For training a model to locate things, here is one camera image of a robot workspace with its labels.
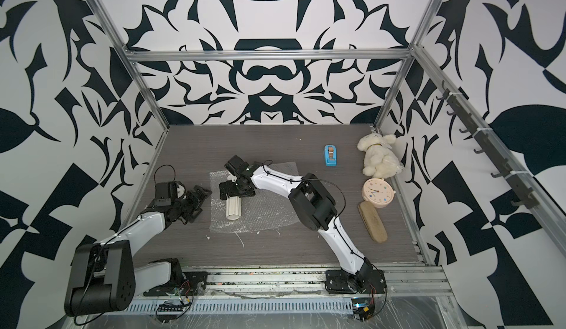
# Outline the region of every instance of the alarm clock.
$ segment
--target alarm clock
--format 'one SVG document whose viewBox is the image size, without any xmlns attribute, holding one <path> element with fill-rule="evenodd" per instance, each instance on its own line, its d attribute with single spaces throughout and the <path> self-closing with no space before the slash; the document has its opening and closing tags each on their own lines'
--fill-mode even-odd
<svg viewBox="0 0 566 329">
<path fill-rule="evenodd" d="M 381 178 L 368 179 L 362 188 L 362 197 L 375 207 L 386 207 L 395 195 L 395 191 L 389 183 Z"/>
</svg>

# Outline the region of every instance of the hook rack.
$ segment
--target hook rack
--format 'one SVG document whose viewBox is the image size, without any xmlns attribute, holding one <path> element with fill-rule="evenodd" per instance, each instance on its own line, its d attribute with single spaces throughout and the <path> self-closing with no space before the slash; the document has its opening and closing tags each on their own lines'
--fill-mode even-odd
<svg viewBox="0 0 566 329">
<path fill-rule="evenodd" d="M 457 115 L 462 121 L 466 129 L 460 129 L 461 133 L 473 133 L 472 137 L 477 141 L 481 149 L 474 152 L 476 154 L 485 153 L 497 168 L 498 173 L 492 173 L 493 178 L 504 177 L 505 181 L 511 186 L 520 202 L 515 202 L 515 206 L 524 205 L 528 209 L 532 209 L 539 205 L 533 188 L 529 186 L 528 179 L 520 174 L 528 173 L 522 166 L 513 162 L 512 158 L 506 154 L 506 148 L 499 137 L 489 128 L 487 123 L 479 116 L 477 112 L 468 104 L 462 94 L 446 93 L 442 95 L 446 97 L 448 105 L 454 110 L 448 115 Z"/>
</svg>

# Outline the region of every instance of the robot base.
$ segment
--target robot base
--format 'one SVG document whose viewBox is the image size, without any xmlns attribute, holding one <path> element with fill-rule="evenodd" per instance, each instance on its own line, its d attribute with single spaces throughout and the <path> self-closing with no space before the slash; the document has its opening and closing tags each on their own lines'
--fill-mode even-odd
<svg viewBox="0 0 566 329">
<path fill-rule="evenodd" d="M 373 285 L 375 293 L 385 293 L 385 277 L 382 270 L 372 269 L 369 276 L 363 283 L 360 283 L 355 275 L 348 274 L 346 271 L 326 270 L 326 283 L 324 287 L 331 294 L 346 293 L 371 293 Z"/>
</svg>

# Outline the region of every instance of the white plush toy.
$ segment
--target white plush toy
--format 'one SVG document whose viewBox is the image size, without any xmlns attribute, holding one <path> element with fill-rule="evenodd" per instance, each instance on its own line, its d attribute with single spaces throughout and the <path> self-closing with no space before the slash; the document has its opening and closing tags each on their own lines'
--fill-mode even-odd
<svg viewBox="0 0 566 329">
<path fill-rule="evenodd" d="M 393 134 L 381 136 L 377 133 L 361 138 L 358 150 L 366 152 L 362 173 L 373 178 L 389 178 L 401 172 L 403 166 L 390 146 L 396 140 L 397 137 Z"/>
</svg>

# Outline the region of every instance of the red wire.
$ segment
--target red wire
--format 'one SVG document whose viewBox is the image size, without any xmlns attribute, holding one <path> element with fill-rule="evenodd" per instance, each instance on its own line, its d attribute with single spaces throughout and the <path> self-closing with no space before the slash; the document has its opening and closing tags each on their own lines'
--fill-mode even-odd
<svg viewBox="0 0 566 329">
<path fill-rule="evenodd" d="M 180 288 L 183 288 L 185 286 L 185 284 L 188 285 L 187 292 L 185 292 L 185 297 L 187 297 L 188 292 L 191 290 L 191 283 L 189 283 L 188 280 L 187 280 L 180 286 Z"/>
<path fill-rule="evenodd" d="M 374 294 L 376 294 L 378 291 L 375 289 L 375 287 L 372 284 L 370 284 L 370 286 L 371 286 L 371 302 L 370 302 L 370 305 L 372 305 L 372 304 L 374 304 Z"/>
</svg>

